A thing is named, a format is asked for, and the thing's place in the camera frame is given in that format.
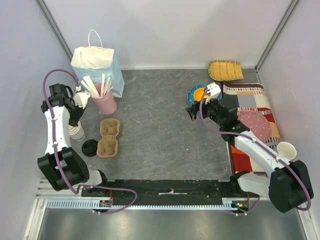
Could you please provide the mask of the light blue paper bag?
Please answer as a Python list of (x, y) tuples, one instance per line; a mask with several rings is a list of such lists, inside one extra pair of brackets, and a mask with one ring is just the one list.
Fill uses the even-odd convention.
[(90, 76), (93, 83), (98, 84), (102, 82), (103, 74), (110, 77), (113, 96), (123, 96), (125, 81), (114, 49), (105, 48), (102, 43), (95, 46), (89, 42), (88, 46), (74, 50), (70, 64), (79, 80)]

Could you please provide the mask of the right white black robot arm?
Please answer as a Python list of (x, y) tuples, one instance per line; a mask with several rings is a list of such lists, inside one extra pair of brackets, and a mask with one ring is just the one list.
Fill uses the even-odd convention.
[(244, 152), (263, 168), (267, 177), (249, 171), (231, 176), (229, 191), (235, 197), (245, 192), (268, 198), (281, 213), (292, 209), (308, 211), (314, 197), (307, 166), (301, 161), (292, 161), (265, 145), (258, 135), (250, 131), (238, 119), (238, 109), (233, 99), (223, 97), (208, 103), (195, 101), (185, 109), (192, 120), (210, 118), (219, 127), (218, 134), (233, 147)]

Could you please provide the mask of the brown cardboard cup carrier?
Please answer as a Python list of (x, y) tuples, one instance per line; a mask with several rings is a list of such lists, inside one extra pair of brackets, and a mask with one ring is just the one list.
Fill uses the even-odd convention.
[(100, 122), (101, 140), (97, 143), (96, 154), (100, 158), (112, 158), (118, 152), (117, 136), (120, 122), (115, 118), (105, 118)]

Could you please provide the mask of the yellow woven tray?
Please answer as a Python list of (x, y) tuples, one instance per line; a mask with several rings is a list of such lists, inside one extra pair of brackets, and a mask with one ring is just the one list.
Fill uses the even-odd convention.
[(213, 60), (208, 64), (208, 74), (215, 81), (234, 81), (244, 79), (240, 62)]

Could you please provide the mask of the pink dotted plate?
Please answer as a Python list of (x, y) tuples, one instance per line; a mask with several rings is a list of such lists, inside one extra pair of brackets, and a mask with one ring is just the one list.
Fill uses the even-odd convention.
[(256, 111), (242, 111), (238, 113), (238, 120), (250, 129), (261, 141), (267, 141), (272, 133), (269, 121)]

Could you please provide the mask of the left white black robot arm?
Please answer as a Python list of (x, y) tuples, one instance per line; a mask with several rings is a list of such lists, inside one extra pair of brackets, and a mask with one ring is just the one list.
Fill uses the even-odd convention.
[(110, 191), (106, 175), (101, 170), (90, 170), (82, 157), (72, 148), (70, 128), (80, 126), (89, 94), (69, 86), (54, 84), (49, 87), (41, 111), (47, 121), (47, 146), (45, 154), (37, 159), (37, 165), (52, 188), (56, 191), (79, 192), (81, 184), (91, 185), (99, 197)]

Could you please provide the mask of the white wrapped straws bundle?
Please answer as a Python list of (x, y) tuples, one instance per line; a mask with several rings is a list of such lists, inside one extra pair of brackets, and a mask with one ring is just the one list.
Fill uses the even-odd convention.
[(101, 83), (94, 84), (89, 75), (84, 76), (80, 83), (94, 99), (106, 97), (113, 89), (112, 78), (110, 76), (106, 77), (104, 73), (101, 75)]

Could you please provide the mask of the light blue mug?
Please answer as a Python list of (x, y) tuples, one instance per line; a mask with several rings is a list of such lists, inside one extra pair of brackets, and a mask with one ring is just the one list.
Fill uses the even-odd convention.
[(276, 150), (281, 156), (289, 160), (293, 160), (297, 156), (296, 148), (291, 143), (286, 141), (280, 142), (277, 145)]

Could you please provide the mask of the stack of white paper cups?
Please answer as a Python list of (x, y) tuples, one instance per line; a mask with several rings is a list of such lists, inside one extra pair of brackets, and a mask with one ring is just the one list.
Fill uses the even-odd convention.
[(68, 126), (69, 137), (75, 141), (81, 141), (85, 138), (86, 134), (80, 122), (77, 126)]

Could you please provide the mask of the blue dotted plate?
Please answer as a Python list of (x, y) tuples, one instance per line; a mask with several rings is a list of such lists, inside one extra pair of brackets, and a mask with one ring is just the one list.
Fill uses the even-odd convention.
[(187, 102), (190, 106), (192, 106), (194, 102), (197, 102), (197, 101), (195, 101), (194, 96), (193, 96), (194, 91), (198, 88), (205, 88), (205, 87), (206, 87), (205, 84), (199, 84), (199, 85), (196, 85), (190, 89), (190, 91), (187, 93)]

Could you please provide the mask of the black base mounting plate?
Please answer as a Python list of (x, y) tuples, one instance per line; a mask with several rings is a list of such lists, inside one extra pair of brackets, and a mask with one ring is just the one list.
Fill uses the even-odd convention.
[(236, 190), (228, 180), (108, 180), (109, 188), (134, 190), (135, 201), (142, 204), (217, 204), (223, 198), (245, 199), (247, 193)]

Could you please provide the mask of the black plastic cup lid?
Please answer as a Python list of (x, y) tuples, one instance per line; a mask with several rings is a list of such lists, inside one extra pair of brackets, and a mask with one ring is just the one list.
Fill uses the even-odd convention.
[(81, 146), (82, 153), (87, 157), (94, 157), (97, 155), (98, 142), (94, 139), (85, 141)]

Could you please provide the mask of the pink straw holder cup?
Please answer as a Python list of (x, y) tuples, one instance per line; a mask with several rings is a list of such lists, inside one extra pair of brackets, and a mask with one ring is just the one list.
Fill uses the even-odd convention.
[(92, 96), (91, 98), (97, 106), (99, 112), (103, 115), (111, 115), (117, 109), (117, 103), (111, 91), (104, 97), (95, 98)]

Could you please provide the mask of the orange bowl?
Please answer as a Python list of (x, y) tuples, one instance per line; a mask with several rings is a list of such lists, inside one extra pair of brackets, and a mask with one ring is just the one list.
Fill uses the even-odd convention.
[(204, 92), (205, 92), (204, 87), (197, 88), (193, 93), (194, 100), (199, 102), (202, 99)]

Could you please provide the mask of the colourful patterned placemat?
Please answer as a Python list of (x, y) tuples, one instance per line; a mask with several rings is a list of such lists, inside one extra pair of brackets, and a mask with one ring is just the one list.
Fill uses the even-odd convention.
[[(276, 124), (272, 108), (266, 92), (260, 83), (232, 83), (225, 81), (222, 85), (222, 95), (235, 100), (238, 113), (255, 111), (266, 118), (270, 124), (270, 135), (264, 142), (271, 149), (275, 149), (282, 141)], [(249, 171), (262, 174), (264, 170), (248, 155), (232, 145), (228, 145), (232, 173)]]

